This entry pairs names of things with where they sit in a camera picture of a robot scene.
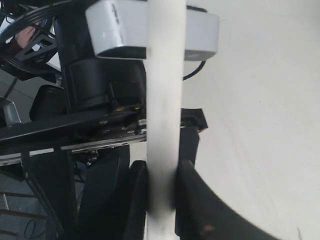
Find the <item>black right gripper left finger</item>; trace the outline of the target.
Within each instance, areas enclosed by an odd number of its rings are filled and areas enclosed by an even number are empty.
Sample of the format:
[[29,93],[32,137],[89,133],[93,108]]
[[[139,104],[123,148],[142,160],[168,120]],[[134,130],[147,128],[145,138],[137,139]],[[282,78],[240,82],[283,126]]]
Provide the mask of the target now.
[[145,161],[131,165],[124,182],[92,220],[78,228],[80,240],[142,240],[148,206]]

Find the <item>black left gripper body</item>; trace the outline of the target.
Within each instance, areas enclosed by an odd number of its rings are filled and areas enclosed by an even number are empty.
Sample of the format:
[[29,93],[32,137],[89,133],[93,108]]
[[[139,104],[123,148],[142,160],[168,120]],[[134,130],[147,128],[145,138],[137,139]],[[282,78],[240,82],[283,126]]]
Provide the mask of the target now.
[[[70,63],[66,81],[73,88],[45,85],[30,110],[31,122],[0,130],[0,154],[20,154],[21,168],[51,218],[59,240],[79,240],[79,227],[92,220],[125,181],[128,144],[145,141],[146,72],[142,47],[112,49],[106,58]],[[88,157],[110,148],[109,157],[124,157],[115,168],[99,160],[86,181],[76,213],[73,156]]]

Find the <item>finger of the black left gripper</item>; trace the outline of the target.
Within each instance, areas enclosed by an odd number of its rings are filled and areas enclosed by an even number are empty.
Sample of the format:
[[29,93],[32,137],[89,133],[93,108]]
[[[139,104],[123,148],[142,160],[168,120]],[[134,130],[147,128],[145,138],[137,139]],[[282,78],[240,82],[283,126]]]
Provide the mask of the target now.
[[195,166],[199,142],[199,133],[195,127],[181,128],[179,137],[179,161],[190,161],[192,165]]

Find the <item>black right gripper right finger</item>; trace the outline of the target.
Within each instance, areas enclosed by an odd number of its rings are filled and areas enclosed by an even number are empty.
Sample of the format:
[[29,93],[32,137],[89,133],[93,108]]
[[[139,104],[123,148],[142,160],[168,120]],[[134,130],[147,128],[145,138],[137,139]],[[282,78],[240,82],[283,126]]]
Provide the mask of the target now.
[[181,240],[274,239],[215,195],[189,160],[178,164],[175,208],[175,233]]

